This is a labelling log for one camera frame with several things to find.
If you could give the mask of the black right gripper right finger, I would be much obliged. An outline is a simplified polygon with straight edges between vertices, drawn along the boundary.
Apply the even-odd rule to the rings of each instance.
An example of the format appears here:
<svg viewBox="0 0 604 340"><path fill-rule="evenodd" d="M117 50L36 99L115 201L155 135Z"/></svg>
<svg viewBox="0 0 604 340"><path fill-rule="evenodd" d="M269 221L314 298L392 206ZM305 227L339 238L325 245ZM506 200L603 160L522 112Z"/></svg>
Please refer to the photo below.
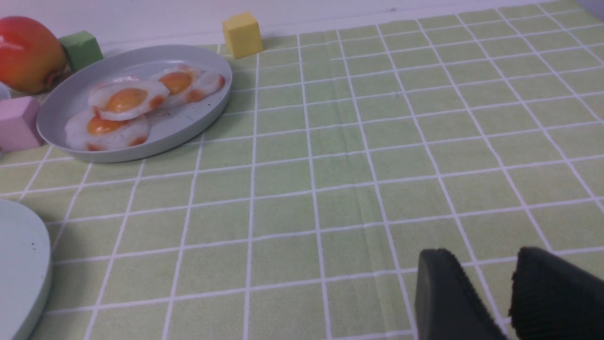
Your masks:
<svg viewBox="0 0 604 340"><path fill-rule="evenodd" d="M509 310L521 340L601 340L602 279L538 247L522 247Z"/></svg>

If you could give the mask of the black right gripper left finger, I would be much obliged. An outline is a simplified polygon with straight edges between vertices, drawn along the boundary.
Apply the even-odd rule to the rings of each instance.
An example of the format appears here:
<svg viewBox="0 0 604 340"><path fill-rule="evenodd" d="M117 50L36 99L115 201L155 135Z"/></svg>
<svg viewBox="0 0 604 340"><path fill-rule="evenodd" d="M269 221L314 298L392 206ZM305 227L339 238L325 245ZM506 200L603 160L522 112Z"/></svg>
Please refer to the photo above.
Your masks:
<svg viewBox="0 0 604 340"><path fill-rule="evenodd" d="M419 254L415 316L420 340L505 340L466 272L446 249Z"/></svg>

